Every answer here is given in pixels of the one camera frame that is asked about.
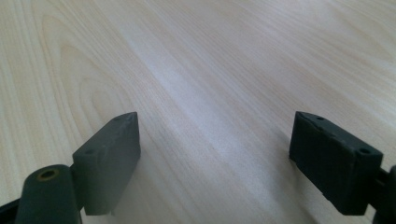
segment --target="light wood surface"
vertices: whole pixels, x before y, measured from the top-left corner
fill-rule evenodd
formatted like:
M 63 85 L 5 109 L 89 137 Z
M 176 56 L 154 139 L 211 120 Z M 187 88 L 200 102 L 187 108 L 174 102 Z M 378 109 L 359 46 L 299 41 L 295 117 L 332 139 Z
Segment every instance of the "light wood surface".
M 396 163 L 394 1 L 0 2 L 0 204 L 137 111 L 121 223 L 371 223 L 289 160 L 296 110 Z

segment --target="bolt hole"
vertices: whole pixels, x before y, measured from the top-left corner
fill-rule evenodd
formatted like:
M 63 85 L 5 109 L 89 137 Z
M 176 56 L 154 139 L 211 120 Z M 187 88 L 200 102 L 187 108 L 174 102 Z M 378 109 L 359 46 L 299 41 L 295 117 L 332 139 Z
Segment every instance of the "bolt hole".
M 87 155 L 91 155 L 92 153 L 93 153 L 93 149 L 91 148 L 85 151 L 85 154 Z
M 56 170 L 56 169 L 45 170 L 45 171 L 41 172 L 41 173 L 37 176 L 37 180 L 38 180 L 38 181 L 47 181 L 47 180 L 51 180 L 52 178 L 54 178 L 54 177 L 57 176 L 58 174 L 59 174 L 59 170 Z
M 359 149 L 359 152 L 361 152 L 361 153 L 363 153 L 363 154 L 370 154 L 370 153 L 371 153 L 370 150 L 369 150 L 369 149 L 366 149 L 366 148 L 361 148 L 361 149 Z

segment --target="black plastic part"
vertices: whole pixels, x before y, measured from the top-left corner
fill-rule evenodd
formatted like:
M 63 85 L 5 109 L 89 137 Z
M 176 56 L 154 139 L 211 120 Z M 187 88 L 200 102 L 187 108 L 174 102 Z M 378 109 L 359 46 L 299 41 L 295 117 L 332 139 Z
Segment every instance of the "black plastic part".
M 26 178 L 16 223 L 81 223 L 68 166 L 51 165 Z
M 296 112 L 290 158 L 344 215 L 364 215 L 383 154 L 316 115 Z
M 396 223 L 396 166 L 389 174 L 381 170 L 375 180 L 370 204 L 376 209 L 374 223 Z
M 95 216 L 111 212 L 139 158 L 137 113 L 115 117 L 73 154 L 78 208 Z
M 14 224 L 17 218 L 18 205 L 20 200 L 17 199 L 0 207 L 0 223 Z

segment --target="black bracket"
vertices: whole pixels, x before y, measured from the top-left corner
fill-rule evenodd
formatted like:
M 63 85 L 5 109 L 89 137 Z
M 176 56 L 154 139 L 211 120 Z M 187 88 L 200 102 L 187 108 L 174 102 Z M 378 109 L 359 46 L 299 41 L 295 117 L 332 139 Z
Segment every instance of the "black bracket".
M 396 223 L 396 166 L 380 168 L 382 152 L 330 121 L 296 112 L 290 158 L 343 215 L 376 209 L 374 223 Z
M 19 200 L 0 208 L 0 223 L 81 223 L 116 207 L 140 158 L 137 113 L 115 117 L 73 154 L 74 164 L 30 174 Z

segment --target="wood grain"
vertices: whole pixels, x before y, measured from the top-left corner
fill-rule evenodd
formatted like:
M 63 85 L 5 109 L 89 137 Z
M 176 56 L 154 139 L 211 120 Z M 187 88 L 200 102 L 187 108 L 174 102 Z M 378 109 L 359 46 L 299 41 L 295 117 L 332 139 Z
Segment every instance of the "wood grain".
M 388 170 L 395 96 L 392 1 L 1 1 L 0 203 L 137 111 L 120 223 L 371 223 L 289 160 L 293 116 L 334 121 Z

